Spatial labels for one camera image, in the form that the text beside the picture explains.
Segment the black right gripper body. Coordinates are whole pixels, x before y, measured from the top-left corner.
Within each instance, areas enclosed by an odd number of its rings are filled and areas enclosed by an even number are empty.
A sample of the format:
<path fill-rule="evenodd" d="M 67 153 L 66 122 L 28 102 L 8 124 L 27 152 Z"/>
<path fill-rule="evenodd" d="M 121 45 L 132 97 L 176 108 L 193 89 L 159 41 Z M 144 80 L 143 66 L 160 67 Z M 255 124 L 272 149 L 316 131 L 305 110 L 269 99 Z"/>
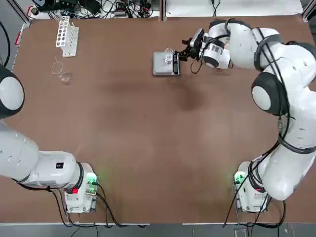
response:
<path fill-rule="evenodd" d="M 192 46 L 187 47 L 186 50 L 190 50 L 190 57 L 193 59 L 198 59 L 199 57 L 199 45 L 195 43 L 194 40 L 191 41 Z"/>

